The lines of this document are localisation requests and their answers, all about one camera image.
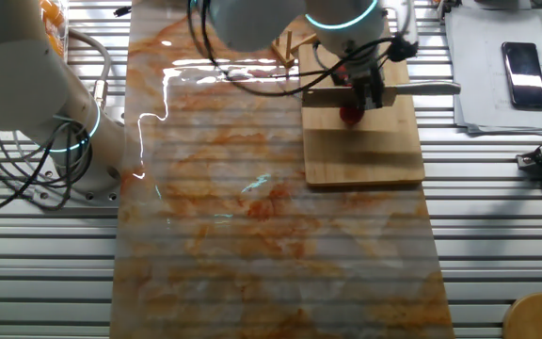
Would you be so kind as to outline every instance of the white paper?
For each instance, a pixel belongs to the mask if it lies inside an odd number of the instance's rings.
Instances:
[[[542,111],[515,109],[502,57],[506,41],[536,44],[542,70],[542,18],[530,11],[454,8],[446,18],[462,110],[455,122],[481,131],[537,131]]]

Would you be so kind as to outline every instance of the wooden cutting board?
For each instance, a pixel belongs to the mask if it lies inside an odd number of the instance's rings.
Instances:
[[[503,339],[542,339],[542,293],[516,301],[503,320]]]
[[[326,65],[338,61],[323,46],[318,54]],[[311,45],[300,47],[298,59],[301,72],[320,70]],[[386,85],[409,82],[405,62],[387,61],[383,70]],[[302,85],[316,76],[303,77]],[[327,78],[315,87],[333,86]],[[425,177],[410,95],[397,96],[393,106],[368,110],[352,127],[341,120],[339,108],[302,107],[302,124],[307,183],[311,186],[410,184]]]

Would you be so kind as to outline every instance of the red object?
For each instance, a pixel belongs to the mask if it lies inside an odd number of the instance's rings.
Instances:
[[[340,118],[344,123],[348,125],[354,125],[359,123],[363,116],[365,115],[364,109],[352,108],[352,107],[342,107],[340,108]]]

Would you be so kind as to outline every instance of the cable bundle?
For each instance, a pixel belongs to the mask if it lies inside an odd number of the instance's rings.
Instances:
[[[64,166],[58,169],[58,171],[61,172],[61,175],[57,179],[48,178],[40,172],[45,165],[47,157],[52,151],[54,141],[59,135],[64,132],[66,132],[67,142],[66,149],[64,150],[66,152]],[[72,135],[76,135],[77,138],[81,140],[77,144],[78,147],[76,148],[76,152],[78,154],[78,158],[74,162],[72,162],[71,160],[72,155],[70,152],[71,147],[73,147]],[[14,141],[18,153],[21,155],[20,157],[11,157],[0,138],[0,149],[4,154],[4,158],[0,159],[0,181],[4,183],[9,189],[14,191],[11,196],[0,202],[0,209],[19,198],[30,202],[31,204],[45,211],[58,211],[62,209],[71,198],[72,185],[76,183],[79,179],[81,179],[83,175],[85,175],[91,163],[91,146],[89,143],[89,136],[85,132],[84,127],[75,121],[63,122],[50,135],[44,146],[38,147],[37,150],[31,153],[24,153],[24,150],[22,149],[22,147],[20,146],[20,142],[18,141],[18,135],[16,132],[14,132]],[[41,152],[42,155],[40,161],[38,165],[34,167],[33,164],[30,163],[30,159]],[[11,164],[11,166],[13,166],[13,168],[19,171],[22,175],[18,176],[12,174],[3,164],[3,162]],[[19,166],[20,163],[25,163],[30,169],[32,169],[32,173],[28,173],[27,171],[22,169]],[[26,197],[24,194],[26,190],[31,186],[65,188],[62,195],[62,201],[54,206],[35,202],[34,200]]]

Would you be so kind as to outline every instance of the black cable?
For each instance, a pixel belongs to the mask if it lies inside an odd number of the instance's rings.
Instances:
[[[246,87],[246,86],[242,85],[241,83],[235,81],[230,76],[229,72],[223,70],[220,67],[220,65],[218,64],[218,62],[216,61],[216,59],[214,57],[214,54],[213,54],[213,47],[211,45],[211,42],[210,42],[210,40],[208,38],[208,33],[206,31],[206,13],[208,11],[209,6],[210,6],[210,0],[203,0],[202,10],[201,10],[201,14],[200,14],[201,15],[202,37],[203,37],[203,40],[204,40],[204,48],[206,49],[208,59],[213,63],[213,65],[216,68],[218,68],[225,75],[225,77],[227,78],[228,81],[230,81],[231,84],[233,84],[234,86],[236,86],[237,88],[239,88],[239,89],[241,89],[241,90],[243,90],[245,92],[248,92],[248,93],[254,94],[254,95],[259,95],[259,96],[276,97],[277,98],[277,97],[295,95],[295,94],[298,94],[298,93],[303,92],[305,90],[311,89],[312,87],[314,87],[315,85],[317,85],[321,81],[323,81],[325,78],[331,76],[333,73],[338,71],[338,69],[340,69],[340,67],[343,64],[345,64],[349,60],[352,60],[353,58],[357,57],[360,53],[362,53],[362,52],[364,52],[364,51],[366,51],[366,50],[368,50],[368,49],[370,49],[372,47],[375,47],[375,46],[377,46],[378,44],[380,44],[382,42],[389,42],[389,41],[393,40],[393,38],[382,38],[382,39],[374,40],[374,41],[371,41],[369,43],[366,43],[366,44],[360,46],[357,50],[355,50],[354,52],[352,52],[351,54],[349,54],[345,58],[338,61],[332,68],[330,68],[329,70],[322,73],[322,75],[320,75],[318,78],[316,78],[315,80],[313,80],[312,82],[310,82],[308,85],[306,85],[304,87],[284,91],[284,92],[281,92],[281,93],[279,93],[279,92],[258,91],[258,90]],[[190,34],[193,33],[193,31],[194,31],[194,27],[192,25],[192,20],[191,20],[191,14],[192,14],[192,1],[187,0],[187,21],[189,23]]]
[[[319,64],[319,67],[321,67],[323,70],[327,71],[327,70],[329,70],[329,68],[321,61],[321,58],[319,57],[319,53],[317,53],[317,49],[319,49],[320,44],[321,44],[321,42],[319,40],[317,40],[312,45],[312,54],[315,57],[315,60],[317,61],[317,64]]]
[[[41,161],[37,165],[37,170],[35,170],[35,172],[31,175],[32,180],[35,180],[37,178],[37,175],[39,174],[39,172],[41,171],[41,169],[45,165],[45,160],[47,160],[47,156],[49,155],[49,152],[52,150],[52,147],[54,147],[54,142],[53,141],[50,142],[47,145],[47,147],[45,147],[45,153],[43,154],[43,158],[41,159]],[[27,181],[19,189],[15,189],[15,187],[14,187],[14,194],[10,195],[4,201],[0,202],[0,209],[7,206],[10,202],[14,201],[18,197],[22,196],[26,192],[26,190],[28,189],[29,186],[30,186],[30,181]]]
[[[63,186],[59,186],[59,187],[65,187],[65,191],[62,195],[62,201],[60,203],[58,203],[57,205],[54,205],[54,206],[49,206],[49,205],[44,205],[44,204],[41,204],[39,202],[35,202],[34,200],[32,199],[28,199],[28,197],[26,197],[24,195],[24,193],[26,192],[26,190],[31,186],[31,185],[36,185],[36,183],[38,182],[38,176],[47,160],[47,157],[49,156],[50,154],[50,151],[52,149],[52,147],[54,146],[54,142],[55,142],[55,139],[57,137],[57,135],[59,133],[61,133],[61,131],[64,129],[64,128],[67,128],[67,142],[66,142],[66,161],[65,161],[65,169],[66,169],[66,172],[64,173],[64,175],[62,175],[58,180],[64,180],[65,184]],[[2,183],[4,183],[9,189],[11,189],[12,191],[14,191],[14,193],[9,196],[8,198],[6,198],[4,201],[0,202],[0,209],[5,207],[6,205],[10,204],[13,200],[15,199],[18,199],[19,197],[20,198],[24,198],[27,202],[30,202],[31,204],[37,206],[38,208],[42,209],[42,210],[45,210],[45,211],[58,211],[60,209],[62,209],[66,203],[68,202],[68,200],[71,198],[71,190],[72,190],[72,184],[74,182],[76,182],[78,179],[80,179],[81,177],[83,177],[83,175],[85,175],[85,173],[87,172],[88,168],[89,168],[89,165],[91,164],[91,160],[92,160],[92,150],[91,150],[91,147],[90,147],[90,144],[88,143],[88,135],[87,133],[85,133],[83,129],[81,128],[81,125],[79,125],[78,123],[76,122],[64,122],[62,123],[60,126],[58,126],[55,131],[52,133],[52,135],[48,138],[48,144],[47,146],[45,147],[45,152],[43,153],[41,159],[40,159],[40,162],[38,164],[38,166],[35,168],[34,172],[28,176],[28,178],[23,178],[25,179],[24,180],[24,184],[18,188],[17,186],[15,186],[14,184],[10,183],[8,178],[5,178],[3,175],[0,174],[0,181]],[[85,142],[82,142],[79,146],[79,148],[84,148],[84,147],[87,147],[84,151],[87,152],[86,154],[86,161],[80,161],[77,165],[73,165],[71,163],[71,152],[70,152],[70,148],[72,146],[72,134],[75,133],[75,134],[80,134],[80,133],[84,133],[85,135],[83,136],[85,139],[84,141]],[[78,174],[73,178],[73,175],[80,169],[80,172],[78,172]]]
[[[71,122],[67,128],[78,128],[77,127],[77,123],[76,122]],[[52,137],[50,137],[50,139],[54,139],[54,137],[57,137],[57,135],[59,134],[59,132],[61,131],[61,129],[57,129],[56,132],[54,132],[52,134]],[[81,159],[81,157],[83,156],[83,153],[85,151],[90,151],[90,145],[89,145],[89,142],[88,142],[88,135],[86,133],[83,133],[84,136],[77,136],[77,139],[79,140],[82,140],[81,142],[79,142],[79,147],[77,148],[78,150],[78,158]],[[16,176],[14,174],[12,174],[11,172],[9,172],[9,170],[3,165],[0,163],[0,170],[3,171],[10,179],[12,180],[16,180],[16,181],[19,181],[19,182],[22,182],[22,183],[25,183],[28,178],[30,177],[30,174],[28,174],[24,169],[22,169],[18,164],[16,164],[16,161],[17,160],[12,160],[11,157],[9,156],[9,153],[8,153],[8,150],[6,150],[3,146],[3,142],[1,141],[1,138],[0,138],[0,148],[1,148],[1,151],[2,153],[4,154],[4,157],[6,158],[6,160],[17,170],[19,171],[24,177],[19,177],[19,176]],[[48,188],[64,188],[66,187],[67,185],[66,184],[63,184],[63,185],[54,185],[54,184],[57,184],[57,183],[61,183],[61,182],[65,182],[66,181],[66,176],[73,176],[74,173],[76,172],[76,169],[80,169],[84,166],[80,166],[82,163],[74,166],[70,171],[66,171],[66,174],[63,175],[63,176],[60,176],[59,178],[57,179],[48,179],[48,180],[45,180],[45,181],[41,181],[39,180],[39,178],[37,180],[35,180],[32,185],[35,185],[35,186],[46,186]],[[76,183],[83,175],[79,174],[79,175],[74,175],[74,179],[72,179],[72,184]]]

